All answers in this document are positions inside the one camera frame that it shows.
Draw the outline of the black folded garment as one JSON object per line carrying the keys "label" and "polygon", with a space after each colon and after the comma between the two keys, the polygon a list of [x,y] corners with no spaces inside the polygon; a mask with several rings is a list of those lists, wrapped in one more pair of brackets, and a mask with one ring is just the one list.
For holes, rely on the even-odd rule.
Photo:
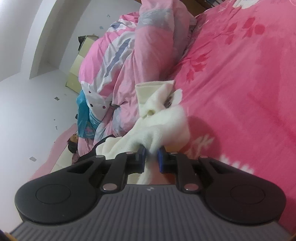
{"label": "black folded garment", "polygon": [[109,136],[103,138],[102,140],[100,140],[98,143],[96,143],[96,144],[93,146],[92,150],[91,150],[89,153],[87,153],[87,154],[85,154],[85,155],[79,157],[79,159],[77,160],[76,163],[78,164],[79,162],[85,161],[85,160],[87,160],[87,159],[89,159],[89,158],[91,158],[91,157],[93,157],[93,156],[96,156],[96,148],[97,148],[99,145],[105,143],[105,141],[106,141],[109,137],[113,137],[113,135],[109,135]]}

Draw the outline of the cream white fleece sweater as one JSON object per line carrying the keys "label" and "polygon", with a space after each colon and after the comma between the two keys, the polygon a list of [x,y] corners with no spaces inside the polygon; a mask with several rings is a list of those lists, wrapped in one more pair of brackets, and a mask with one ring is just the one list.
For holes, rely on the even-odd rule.
{"label": "cream white fleece sweater", "polygon": [[123,137],[109,137],[96,147],[96,154],[113,159],[120,153],[136,152],[143,145],[149,156],[138,184],[169,184],[169,178],[159,172],[157,151],[165,147],[168,152],[177,152],[190,139],[187,117],[180,105],[183,93],[181,89],[174,90],[174,83],[170,80],[137,84],[139,119]]}

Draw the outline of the pink patterned duvet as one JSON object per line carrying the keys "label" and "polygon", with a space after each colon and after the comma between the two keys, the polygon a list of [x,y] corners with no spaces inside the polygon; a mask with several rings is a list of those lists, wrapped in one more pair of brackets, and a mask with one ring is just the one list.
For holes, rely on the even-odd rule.
{"label": "pink patterned duvet", "polygon": [[137,84],[170,81],[196,19],[181,1],[143,1],[96,40],[79,70],[78,149],[123,137],[139,119]]}

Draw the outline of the pink floral bed blanket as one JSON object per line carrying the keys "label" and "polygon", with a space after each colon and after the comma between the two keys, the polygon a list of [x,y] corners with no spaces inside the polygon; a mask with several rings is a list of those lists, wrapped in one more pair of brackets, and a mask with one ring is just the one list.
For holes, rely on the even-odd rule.
{"label": "pink floral bed blanket", "polygon": [[168,76],[190,132],[180,151],[277,184],[295,232],[295,1],[225,1],[194,18]]}

